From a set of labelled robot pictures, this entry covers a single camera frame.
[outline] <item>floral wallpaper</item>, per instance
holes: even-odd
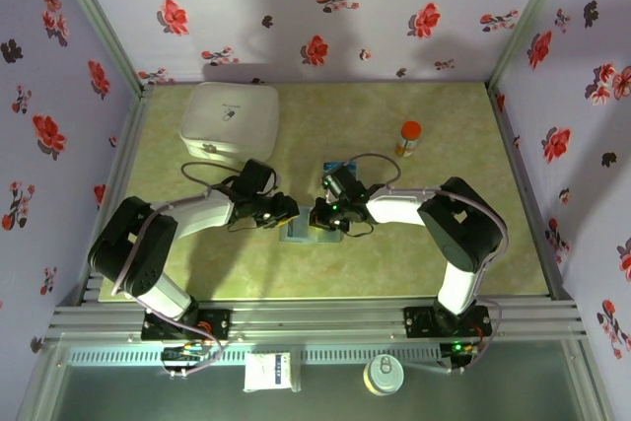
[[[141,82],[242,83],[484,81],[526,1],[99,0]]]
[[[629,25],[624,0],[546,0],[496,91],[616,419],[631,412]]]
[[[75,0],[0,0],[0,367],[15,419],[79,284],[132,101]]]

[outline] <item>orange bottle cap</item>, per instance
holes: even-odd
[[[416,140],[421,136],[421,124],[413,120],[409,120],[403,124],[401,135],[405,140]]]

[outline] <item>glass panel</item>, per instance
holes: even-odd
[[[383,397],[368,392],[359,365],[303,366],[298,393],[244,393],[244,370],[214,367],[171,380],[156,367],[69,367],[53,419],[581,419],[558,342],[496,343],[463,376],[406,368],[403,387]]]

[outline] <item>can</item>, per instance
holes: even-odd
[[[395,153],[399,157],[409,157],[421,136],[421,124],[414,120],[408,120],[401,127],[401,136],[396,143]]]
[[[378,355],[364,368],[364,384],[377,396],[396,393],[403,385],[403,379],[403,366],[388,354]]]

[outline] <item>small bottle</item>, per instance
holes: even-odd
[[[401,136],[396,143],[395,153],[399,157],[409,157],[412,155],[418,137],[421,136],[421,124],[413,120],[409,120],[403,124],[401,128]]]

